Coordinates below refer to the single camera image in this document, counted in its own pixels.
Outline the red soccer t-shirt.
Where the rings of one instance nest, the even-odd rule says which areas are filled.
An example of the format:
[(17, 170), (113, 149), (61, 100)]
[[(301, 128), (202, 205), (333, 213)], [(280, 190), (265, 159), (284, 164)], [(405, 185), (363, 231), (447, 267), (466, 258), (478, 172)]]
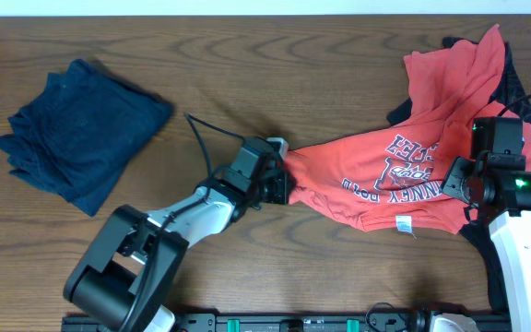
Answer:
[(296, 180), (289, 197), (361, 231), (407, 223), (458, 233), (464, 203), (441, 184), (457, 157), (469, 157), (472, 122), (503, 111), (505, 47), (497, 26), (473, 43), (457, 41), (404, 58), (411, 115), (400, 124), (292, 150), (285, 164)]

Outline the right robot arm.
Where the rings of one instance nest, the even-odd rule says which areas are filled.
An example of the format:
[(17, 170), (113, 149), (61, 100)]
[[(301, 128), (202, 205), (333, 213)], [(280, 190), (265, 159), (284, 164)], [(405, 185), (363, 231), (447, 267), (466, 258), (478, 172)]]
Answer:
[(514, 331), (531, 331), (531, 172), (523, 145), (521, 120), (476, 118), (469, 158), (456, 158), (441, 185), (445, 195), (466, 203), (466, 212), (477, 212), (478, 224), (487, 225)]

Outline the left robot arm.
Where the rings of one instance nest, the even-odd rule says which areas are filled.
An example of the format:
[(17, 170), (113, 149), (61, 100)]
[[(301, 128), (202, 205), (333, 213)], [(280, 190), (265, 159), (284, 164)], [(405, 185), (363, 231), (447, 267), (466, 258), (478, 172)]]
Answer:
[(232, 164), (184, 200), (149, 212), (118, 207), (68, 277), (64, 298), (107, 331), (171, 330), (176, 318), (163, 302), (185, 253), (250, 208), (288, 204), (287, 152), (281, 137), (248, 137)]

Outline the black patterned garment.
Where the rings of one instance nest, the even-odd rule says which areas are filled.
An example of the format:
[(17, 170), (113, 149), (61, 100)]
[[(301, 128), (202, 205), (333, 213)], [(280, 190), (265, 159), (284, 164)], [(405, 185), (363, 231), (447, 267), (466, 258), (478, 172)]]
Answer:
[[(451, 48), (456, 42), (461, 40), (463, 39), (458, 37), (444, 37), (442, 46), (443, 48)], [(501, 81), (491, 94), (490, 101), (497, 101), (506, 106), (515, 100), (523, 98), (526, 94), (513, 65), (511, 47), (508, 42), (504, 46), (505, 59)], [(412, 101), (409, 98), (388, 113), (386, 120), (391, 126), (400, 124), (411, 116), (411, 110)], [(531, 124), (530, 101), (522, 101), (522, 103), (516, 104), (511, 108), (511, 111)], [(491, 309), (499, 313), (509, 312), (501, 263), (486, 226), (467, 224), (461, 228), (459, 233), (476, 247), (483, 259), (487, 270), (488, 296)]]

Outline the folded navy blue shirt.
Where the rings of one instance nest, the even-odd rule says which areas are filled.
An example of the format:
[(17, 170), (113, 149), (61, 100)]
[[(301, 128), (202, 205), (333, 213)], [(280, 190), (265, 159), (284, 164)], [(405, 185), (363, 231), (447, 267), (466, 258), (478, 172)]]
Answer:
[(172, 114), (170, 102), (76, 59), (9, 117), (12, 131), (0, 136), (0, 149), (13, 175), (93, 217)]

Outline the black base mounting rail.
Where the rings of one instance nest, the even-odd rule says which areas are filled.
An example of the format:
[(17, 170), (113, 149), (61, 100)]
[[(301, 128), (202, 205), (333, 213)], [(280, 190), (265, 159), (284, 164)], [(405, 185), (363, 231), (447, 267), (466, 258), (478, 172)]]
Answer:
[(174, 314), (161, 308), (147, 328), (166, 332), (512, 332), (508, 314), (405, 310), (382, 302), (364, 314)]

